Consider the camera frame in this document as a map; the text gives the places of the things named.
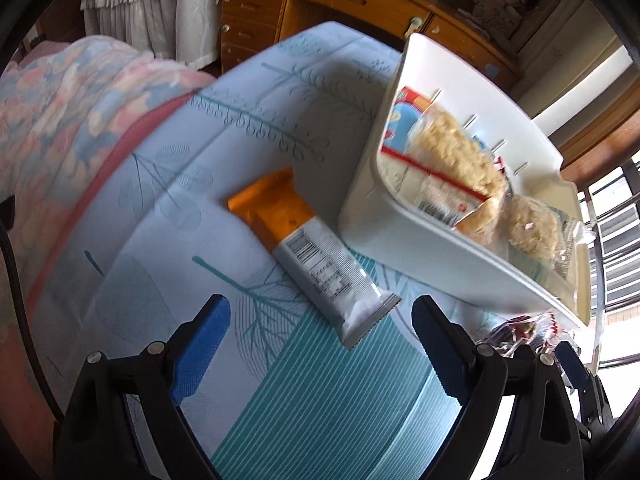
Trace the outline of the clear pack yellow crisp cake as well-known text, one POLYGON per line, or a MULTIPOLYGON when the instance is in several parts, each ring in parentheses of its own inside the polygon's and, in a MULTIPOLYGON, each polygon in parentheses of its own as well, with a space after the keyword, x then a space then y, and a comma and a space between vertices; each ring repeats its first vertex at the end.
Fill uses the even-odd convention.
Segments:
POLYGON ((510 246, 561 278, 570 273, 578 231, 578 220, 564 211, 524 195, 511 198, 506 216, 510 246))

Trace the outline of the orange egg yolk snack packet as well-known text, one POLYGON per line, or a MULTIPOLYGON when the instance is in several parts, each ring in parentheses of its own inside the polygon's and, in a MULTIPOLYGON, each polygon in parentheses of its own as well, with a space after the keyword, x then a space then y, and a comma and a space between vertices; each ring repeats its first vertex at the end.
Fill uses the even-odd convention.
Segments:
POLYGON ((294 170, 265 176, 227 200, 283 270, 352 349, 401 298, 378 286, 294 184, 294 170))

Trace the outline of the clear pack puffed rice cake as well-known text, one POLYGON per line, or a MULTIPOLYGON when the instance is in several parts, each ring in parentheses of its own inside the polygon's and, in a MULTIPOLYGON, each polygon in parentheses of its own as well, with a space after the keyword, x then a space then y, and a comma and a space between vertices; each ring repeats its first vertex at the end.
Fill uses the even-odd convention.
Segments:
POLYGON ((501 202, 506 178, 492 158, 444 108, 432 104, 410 129, 405 153, 487 198, 501 202))

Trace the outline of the clear pack walnut cookie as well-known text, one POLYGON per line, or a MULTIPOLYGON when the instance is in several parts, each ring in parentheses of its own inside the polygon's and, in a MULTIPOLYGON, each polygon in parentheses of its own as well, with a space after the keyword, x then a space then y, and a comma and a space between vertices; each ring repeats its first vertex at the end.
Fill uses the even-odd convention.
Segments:
POLYGON ((484 344, 504 358, 513 358, 516 350, 529 346, 535 354, 552 353, 562 341, 562 329, 553 312, 522 314, 495 326, 477 344, 484 344))

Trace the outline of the leaf-print blue tablecloth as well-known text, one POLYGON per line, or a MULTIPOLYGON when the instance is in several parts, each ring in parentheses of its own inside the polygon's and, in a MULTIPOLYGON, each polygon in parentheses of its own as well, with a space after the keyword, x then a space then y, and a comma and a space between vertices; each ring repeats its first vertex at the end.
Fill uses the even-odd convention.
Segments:
POLYGON ((230 196, 291 167, 335 226, 399 53, 329 23, 259 53, 179 108, 90 202, 32 323, 44 369, 70 400, 86 356, 131 356, 167 339, 215 294, 230 325, 182 410, 226 479, 416 479, 459 413, 413 333, 434 297, 473 332, 494 317, 378 259, 361 257, 400 305, 355 348, 308 302, 230 196))

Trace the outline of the white plastic storage bin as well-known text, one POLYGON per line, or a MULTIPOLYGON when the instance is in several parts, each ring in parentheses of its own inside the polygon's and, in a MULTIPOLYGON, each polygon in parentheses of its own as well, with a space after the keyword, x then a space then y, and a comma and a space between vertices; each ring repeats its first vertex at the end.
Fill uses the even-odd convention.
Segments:
POLYGON ((562 155, 495 84, 410 36, 344 201, 346 244, 488 311, 589 321, 588 257, 562 155))

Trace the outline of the red-white Lipo biscuit packet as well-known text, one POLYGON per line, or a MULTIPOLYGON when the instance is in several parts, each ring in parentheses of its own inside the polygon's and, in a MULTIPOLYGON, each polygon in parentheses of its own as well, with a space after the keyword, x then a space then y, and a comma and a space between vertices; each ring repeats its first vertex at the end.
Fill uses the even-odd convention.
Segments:
POLYGON ((401 152, 382 145, 378 166, 386 184, 407 204, 453 228, 487 198, 401 152))

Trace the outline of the floral pastel quilt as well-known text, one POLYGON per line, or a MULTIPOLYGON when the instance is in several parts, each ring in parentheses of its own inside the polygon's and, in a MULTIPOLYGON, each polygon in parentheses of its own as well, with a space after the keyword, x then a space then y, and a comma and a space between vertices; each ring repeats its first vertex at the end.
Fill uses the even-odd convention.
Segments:
POLYGON ((212 82, 104 36, 2 75, 1 195, 15 202, 10 241, 58 402, 70 398, 90 308, 126 341, 126 320, 172 322, 163 283, 122 248, 149 219, 166 223, 152 239, 157 257, 201 227, 214 176, 195 160, 192 122, 174 113, 212 82))

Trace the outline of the blue-red wafer packet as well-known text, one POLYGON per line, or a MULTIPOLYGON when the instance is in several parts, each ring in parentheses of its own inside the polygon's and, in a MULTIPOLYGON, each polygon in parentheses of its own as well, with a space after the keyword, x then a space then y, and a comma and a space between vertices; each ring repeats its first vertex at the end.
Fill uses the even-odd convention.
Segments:
POLYGON ((409 87, 402 87, 390 109, 383 144, 398 152, 405 151, 409 131, 431 104, 432 100, 427 96, 409 87))

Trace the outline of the grey ruffled cloth cover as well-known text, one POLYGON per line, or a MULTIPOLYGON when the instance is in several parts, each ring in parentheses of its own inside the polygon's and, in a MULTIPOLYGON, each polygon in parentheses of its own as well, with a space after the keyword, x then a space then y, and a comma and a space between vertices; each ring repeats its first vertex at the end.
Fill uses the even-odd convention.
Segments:
POLYGON ((220 0, 81 0, 88 36, 109 36, 199 70, 219 58, 220 0))

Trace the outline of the brown wooden desk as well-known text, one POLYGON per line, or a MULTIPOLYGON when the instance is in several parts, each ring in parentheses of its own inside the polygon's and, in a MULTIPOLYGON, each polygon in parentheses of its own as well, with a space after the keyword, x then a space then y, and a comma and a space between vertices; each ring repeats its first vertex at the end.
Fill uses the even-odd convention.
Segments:
POLYGON ((437 0, 221 0, 221 70, 303 30, 336 21, 400 50, 414 32, 431 38, 504 91, 521 78, 514 58, 437 0))

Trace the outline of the steel window guard rail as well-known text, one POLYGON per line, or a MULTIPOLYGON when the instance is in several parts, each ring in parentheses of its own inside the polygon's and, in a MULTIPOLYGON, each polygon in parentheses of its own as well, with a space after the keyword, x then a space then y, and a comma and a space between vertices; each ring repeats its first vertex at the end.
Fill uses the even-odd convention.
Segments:
POLYGON ((594 360, 601 368, 639 361, 639 156, 578 193, 588 245, 594 360))

